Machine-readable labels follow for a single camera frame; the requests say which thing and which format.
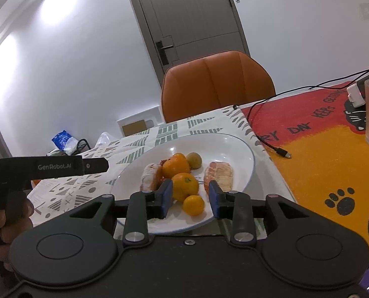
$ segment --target white charger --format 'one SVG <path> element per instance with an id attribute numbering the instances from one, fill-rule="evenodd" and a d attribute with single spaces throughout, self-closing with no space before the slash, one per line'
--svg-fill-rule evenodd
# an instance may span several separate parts
<path id="1" fill-rule="evenodd" d="M 360 93 L 357 83 L 350 85 L 346 90 L 348 91 L 348 99 L 352 102 L 354 108 L 359 108 L 366 103 Z"/>

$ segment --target small yellow orange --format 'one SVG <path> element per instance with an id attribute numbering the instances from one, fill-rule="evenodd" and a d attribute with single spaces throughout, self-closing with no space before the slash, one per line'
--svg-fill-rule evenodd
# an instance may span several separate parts
<path id="1" fill-rule="evenodd" d="M 199 169 L 202 165 L 201 156 L 196 152 L 191 152 L 186 156 L 186 160 L 191 169 Z"/>
<path id="2" fill-rule="evenodd" d="M 176 174 L 172 177 L 173 182 L 173 199 L 183 202 L 186 197 L 198 194 L 197 179 L 186 172 Z"/>
<path id="3" fill-rule="evenodd" d="M 186 214 L 197 216 L 204 212 L 205 203 L 200 196 L 191 195 L 184 200 L 182 208 Z"/>

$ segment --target red and orange table mat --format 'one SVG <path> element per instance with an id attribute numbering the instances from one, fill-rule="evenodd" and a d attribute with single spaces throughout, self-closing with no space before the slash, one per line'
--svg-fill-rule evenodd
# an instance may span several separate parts
<path id="1" fill-rule="evenodd" d="M 256 134 L 292 154 L 286 159 L 272 151 L 271 158 L 297 202 L 369 244 L 365 107 L 355 109 L 346 89 L 316 90 L 255 107 L 250 122 Z"/>

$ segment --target gray door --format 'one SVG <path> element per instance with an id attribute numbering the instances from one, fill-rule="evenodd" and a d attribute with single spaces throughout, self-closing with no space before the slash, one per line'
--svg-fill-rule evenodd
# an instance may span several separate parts
<path id="1" fill-rule="evenodd" d="M 222 51 L 248 53 L 232 0 L 139 1 L 163 72 Z"/>

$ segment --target orange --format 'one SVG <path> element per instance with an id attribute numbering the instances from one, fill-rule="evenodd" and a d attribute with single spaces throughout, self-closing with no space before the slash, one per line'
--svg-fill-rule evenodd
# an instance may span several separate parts
<path id="1" fill-rule="evenodd" d="M 198 194 L 198 181 L 193 175 L 182 172 L 172 177 L 173 199 L 183 202 L 189 195 Z"/>
<path id="2" fill-rule="evenodd" d="M 182 208 L 186 214 L 197 216 L 204 212 L 205 203 L 200 196 L 192 195 L 184 200 Z"/>
<path id="3" fill-rule="evenodd" d="M 180 153 L 180 152 L 175 153 L 175 154 L 172 156 L 172 158 L 173 158 L 173 157 L 178 157 L 178 158 L 186 159 L 186 156 L 185 156 L 183 153 Z"/>
<path id="4" fill-rule="evenodd" d="M 181 173 L 190 173 L 190 166 L 184 154 L 175 153 L 171 158 L 164 162 L 162 172 L 165 178 L 172 178 Z"/>

